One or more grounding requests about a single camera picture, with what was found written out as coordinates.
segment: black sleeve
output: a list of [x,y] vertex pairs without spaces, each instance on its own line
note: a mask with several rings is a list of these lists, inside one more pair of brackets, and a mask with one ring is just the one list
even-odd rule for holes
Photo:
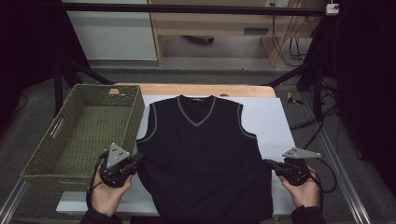
[[107,217],[93,208],[88,209],[79,224],[122,224],[119,217]]
[[293,224],[325,224],[326,221],[318,207],[301,206],[291,213]]

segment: v-neck collar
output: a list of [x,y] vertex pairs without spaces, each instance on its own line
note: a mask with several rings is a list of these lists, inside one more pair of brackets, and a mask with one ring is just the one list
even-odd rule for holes
[[[188,115],[187,115],[187,113],[183,110],[183,106],[182,106],[182,104],[183,104],[183,100],[192,100],[192,99],[203,99],[203,100],[212,100],[212,105],[210,106],[210,110],[209,110],[209,112],[207,113],[207,115],[201,120],[201,121],[199,121],[199,122],[194,122]],[[209,97],[186,97],[186,96],[183,96],[183,95],[179,95],[178,97],[177,97],[177,104],[178,104],[178,108],[180,109],[180,111],[181,111],[181,113],[183,114],[183,116],[192,124],[192,125],[194,125],[194,126],[196,126],[196,127],[198,127],[198,126],[200,126],[201,124],[203,124],[209,117],[210,117],[210,115],[212,114],[212,112],[213,112],[213,108],[215,107],[215,102],[216,102],[216,97],[214,97],[213,95],[211,95],[211,96],[209,96]]]

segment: metal rail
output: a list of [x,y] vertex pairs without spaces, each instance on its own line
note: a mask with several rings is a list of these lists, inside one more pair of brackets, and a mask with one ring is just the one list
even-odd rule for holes
[[27,190],[27,187],[29,187],[29,184],[22,179],[19,179],[17,184],[15,184],[14,189],[8,195],[7,200],[4,202],[0,210],[1,224],[8,224],[8,222],[11,220],[25,191]]
[[[305,93],[302,94],[302,98],[304,102],[306,102],[306,107],[308,109],[309,114],[312,118],[315,117],[314,112],[312,111],[312,104],[308,97],[305,96]],[[358,192],[356,191],[352,181],[347,174],[347,171],[335,153],[335,149],[332,146],[332,142],[330,141],[329,135],[327,135],[325,130],[321,130],[319,135],[322,144],[324,145],[324,151],[326,153],[327,158],[329,159],[330,166],[334,169],[338,180],[338,186],[341,191],[344,193],[344,197],[346,198],[346,203],[348,204],[352,216],[355,218],[356,222],[359,224],[371,224],[371,219],[364,208],[363,203],[361,202],[361,198],[359,197]]]

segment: floor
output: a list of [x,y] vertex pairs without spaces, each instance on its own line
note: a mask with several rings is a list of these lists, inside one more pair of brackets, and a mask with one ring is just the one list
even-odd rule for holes
[[[305,53],[309,40],[300,40],[301,54]],[[298,64],[289,51],[284,55],[289,63]],[[160,83],[211,83],[261,85],[285,74],[292,69],[280,64],[270,67],[264,48],[257,37],[216,36],[213,44],[205,40],[185,36],[172,36],[167,39],[165,58],[161,67],[134,66],[122,69],[96,71],[104,77],[118,82],[160,82]],[[89,78],[82,76],[85,82]],[[312,119],[312,92],[297,92],[297,77],[275,88],[280,98],[290,126]],[[328,85],[334,80],[326,79]],[[324,91],[322,110],[335,106],[331,94]],[[0,167],[3,172],[0,185],[0,202],[7,197],[19,179],[24,164],[30,158],[44,132],[48,129],[54,109],[52,80],[34,85],[25,90],[21,97],[21,108],[15,112],[13,120],[2,133],[0,140]],[[305,144],[318,130],[319,124],[292,131],[297,147]],[[349,132],[337,113],[327,117],[320,133],[307,148],[319,152],[329,163],[338,179],[338,187],[325,196],[323,214],[328,223],[396,223],[396,202],[390,194],[374,166],[369,161],[361,161],[357,156]],[[322,179],[325,189],[332,187],[334,181],[329,170],[318,161],[308,161]],[[78,217],[70,217],[55,212],[62,193],[43,192],[29,186],[16,208],[14,223],[49,223],[59,220],[77,223]],[[363,213],[355,214],[351,206],[359,205]],[[268,220],[264,223],[276,223]],[[288,217],[280,222],[290,223]]]

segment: gray floor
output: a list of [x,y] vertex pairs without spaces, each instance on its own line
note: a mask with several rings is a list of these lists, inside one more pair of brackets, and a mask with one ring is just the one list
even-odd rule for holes
[[[265,65],[267,63],[266,54],[260,42],[257,42],[255,38],[216,37],[212,45],[194,41],[196,40],[191,42],[181,36],[169,38],[166,46],[168,49],[165,49],[164,64],[160,68],[97,69],[97,72],[118,82],[260,85],[291,69],[284,65],[280,65],[278,68]],[[233,51],[224,51],[226,46],[232,44],[234,45]],[[86,77],[83,79],[86,82],[91,81]],[[311,119],[309,102],[312,94],[311,92],[297,92],[293,85],[295,81],[296,79],[292,79],[285,85],[276,88],[276,96],[282,101],[290,125]],[[288,103],[288,92],[291,92],[295,99],[302,99],[304,104]],[[0,185],[0,202],[6,200],[18,180],[22,168],[50,125],[54,109],[52,80],[26,89],[21,98],[21,105],[25,101],[27,101],[26,106],[14,114],[7,131],[1,135],[0,166],[3,170],[3,181]],[[323,110],[334,105],[334,99],[331,96],[324,98],[323,102]],[[396,223],[394,221],[396,220],[396,202],[393,196],[373,165],[368,161],[358,159],[357,149],[340,118],[337,115],[326,118],[323,127],[320,134],[326,135],[330,140],[334,154],[340,158],[345,167],[372,223]],[[303,147],[316,129],[316,126],[312,126],[293,131],[296,146]],[[324,143],[318,136],[308,149],[320,152],[327,161],[329,155],[324,150],[326,147]],[[308,161],[308,163],[318,171],[324,188],[330,188],[333,182],[329,171],[317,161]],[[340,184],[347,181],[342,178],[339,180]],[[24,218],[78,219],[78,217],[55,212],[60,197],[61,193],[48,193],[30,186],[14,214],[14,221]],[[329,223],[356,223],[349,204],[350,199],[345,196],[341,188],[327,194],[324,201],[324,216],[327,221]],[[283,217],[280,223],[287,222],[288,218]]]

